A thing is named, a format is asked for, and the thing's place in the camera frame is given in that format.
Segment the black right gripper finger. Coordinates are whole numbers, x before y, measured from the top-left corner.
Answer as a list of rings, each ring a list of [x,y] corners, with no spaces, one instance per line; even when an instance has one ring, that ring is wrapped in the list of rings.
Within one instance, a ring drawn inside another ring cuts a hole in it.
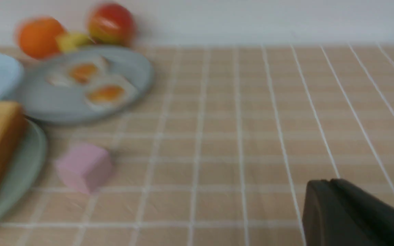
[[[308,181],[302,225],[308,246],[394,246],[394,207],[345,179]]]

